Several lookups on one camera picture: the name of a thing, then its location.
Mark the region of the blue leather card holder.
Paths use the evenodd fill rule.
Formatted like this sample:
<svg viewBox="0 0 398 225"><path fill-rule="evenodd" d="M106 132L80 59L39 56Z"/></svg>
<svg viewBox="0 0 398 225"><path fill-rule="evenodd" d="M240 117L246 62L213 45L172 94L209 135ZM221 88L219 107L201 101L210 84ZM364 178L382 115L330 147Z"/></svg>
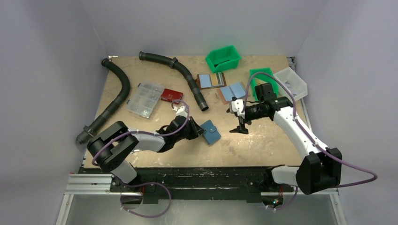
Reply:
<svg viewBox="0 0 398 225"><path fill-rule="evenodd" d="M208 146L215 144L221 139L221 135L211 120L207 120L200 127L205 131L202 135Z"/></svg>

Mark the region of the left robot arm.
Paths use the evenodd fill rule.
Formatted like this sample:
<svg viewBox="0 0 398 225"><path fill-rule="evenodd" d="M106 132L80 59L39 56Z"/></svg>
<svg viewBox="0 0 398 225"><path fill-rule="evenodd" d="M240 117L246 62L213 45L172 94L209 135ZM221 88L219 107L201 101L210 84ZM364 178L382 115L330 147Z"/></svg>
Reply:
<svg viewBox="0 0 398 225"><path fill-rule="evenodd" d="M94 165L128 184L138 177L133 165L126 160L130 153L135 150L163 153L172 149L178 141L193 140L205 132L193 117L176 116L170 124L153 133L129 130L123 122L117 121L92 138L87 149Z"/></svg>

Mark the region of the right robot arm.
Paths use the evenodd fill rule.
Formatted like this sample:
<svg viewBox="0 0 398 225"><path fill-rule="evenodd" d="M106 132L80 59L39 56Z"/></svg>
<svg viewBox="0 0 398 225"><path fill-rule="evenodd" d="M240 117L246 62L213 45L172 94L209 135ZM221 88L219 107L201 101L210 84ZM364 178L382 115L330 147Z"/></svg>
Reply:
<svg viewBox="0 0 398 225"><path fill-rule="evenodd" d="M243 99L235 97L230 102L227 111L239 121L231 132L248 134L246 125L253 120L270 118L285 132L302 157L300 166L272 167L261 183L269 189L279 184L296 186L306 195L338 186L342 166L334 158L342 159L340 150L329 148L302 125L302 119L294 112L293 103L287 97L278 97L271 84L256 86L255 93L258 98L256 104L245 106Z"/></svg>

